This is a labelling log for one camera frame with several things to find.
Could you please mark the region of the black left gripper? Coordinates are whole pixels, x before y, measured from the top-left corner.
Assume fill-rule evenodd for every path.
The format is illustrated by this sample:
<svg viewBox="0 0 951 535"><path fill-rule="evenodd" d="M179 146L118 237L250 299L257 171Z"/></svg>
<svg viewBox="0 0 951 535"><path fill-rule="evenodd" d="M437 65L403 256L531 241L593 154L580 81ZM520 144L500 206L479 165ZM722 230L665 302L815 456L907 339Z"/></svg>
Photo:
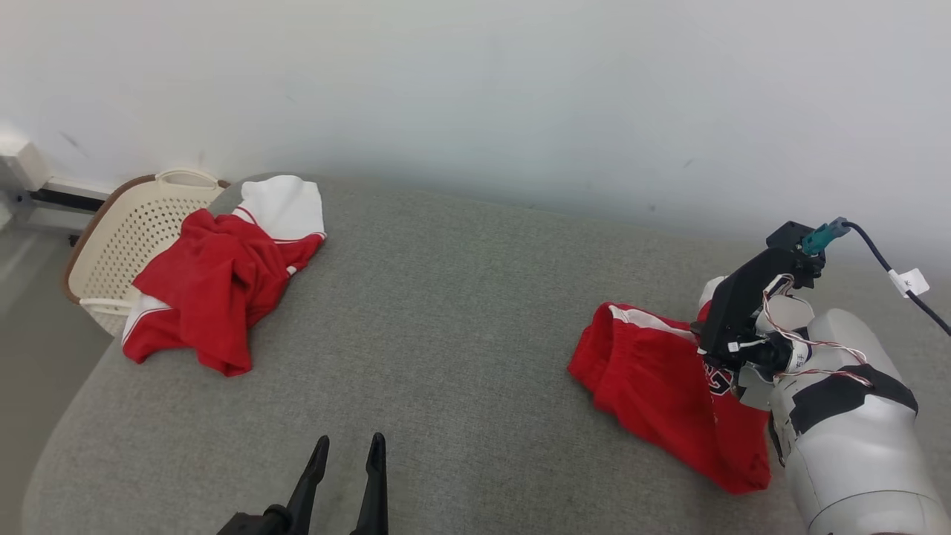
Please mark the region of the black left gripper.
<svg viewBox="0 0 951 535"><path fill-rule="evenodd" d="M288 505L271 505L262 514L234 513L218 535L309 534L318 484L326 470L330 439L322 435L305 465ZM366 460L366 490L361 500L357 534L388 534L389 507L385 436L376 432Z"/></svg>

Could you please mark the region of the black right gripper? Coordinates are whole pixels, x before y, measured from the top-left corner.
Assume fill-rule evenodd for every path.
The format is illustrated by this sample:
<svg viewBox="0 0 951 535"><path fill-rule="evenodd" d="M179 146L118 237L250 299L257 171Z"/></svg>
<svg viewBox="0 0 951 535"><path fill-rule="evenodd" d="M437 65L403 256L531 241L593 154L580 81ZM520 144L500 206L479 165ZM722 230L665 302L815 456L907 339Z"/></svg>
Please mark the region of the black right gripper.
<svg viewBox="0 0 951 535"><path fill-rule="evenodd" d="M737 372L745 363L768 372L781 372L791 359L791 342L778 334L756 332L763 311L763 295L792 277L795 287L806 278L806 257L787 248L767 248L724 278L713 292L709 311L699 331L698 349L713 368Z"/></svg>

